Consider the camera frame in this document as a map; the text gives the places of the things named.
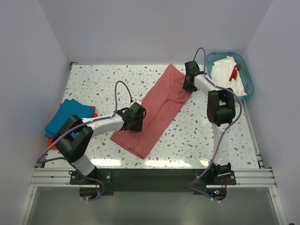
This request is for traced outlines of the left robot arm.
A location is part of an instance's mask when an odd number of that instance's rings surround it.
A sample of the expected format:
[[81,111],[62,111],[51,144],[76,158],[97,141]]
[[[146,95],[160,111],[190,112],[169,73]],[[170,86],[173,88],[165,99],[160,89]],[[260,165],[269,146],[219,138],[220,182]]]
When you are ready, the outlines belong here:
[[79,118],[72,115],[52,139],[52,144],[66,161],[81,175],[81,179],[92,184],[99,177],[96,166],[86,155],[91,138],[112,131],[141,132],[146,109],[137,102],[130,107],[117,110],[113,115]]

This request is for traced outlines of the salmon pink t shirt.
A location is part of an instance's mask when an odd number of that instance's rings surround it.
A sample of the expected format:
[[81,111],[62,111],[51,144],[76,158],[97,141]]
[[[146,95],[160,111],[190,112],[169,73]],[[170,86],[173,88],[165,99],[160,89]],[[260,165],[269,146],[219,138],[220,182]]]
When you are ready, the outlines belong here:
[[185,75],[169,64],[142,100],[142,106],[146,109],[142,131],[116,131],[111,140],[133,155],[145,159],[191,96],[192,92],[183,89],[184,81]]

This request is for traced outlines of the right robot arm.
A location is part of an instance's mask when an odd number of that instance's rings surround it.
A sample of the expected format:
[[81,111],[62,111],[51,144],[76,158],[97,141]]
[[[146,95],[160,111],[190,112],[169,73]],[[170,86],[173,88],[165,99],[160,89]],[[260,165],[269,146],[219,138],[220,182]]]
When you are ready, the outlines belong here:
[[183,89],[206,94],[207,118],[213,128],[213,157],[200,177],[209,177],[212,183],[220,184],[231,172],[229,131],[236,116],[233,91],[218,87],[195,61],[186,62],[185,71]]

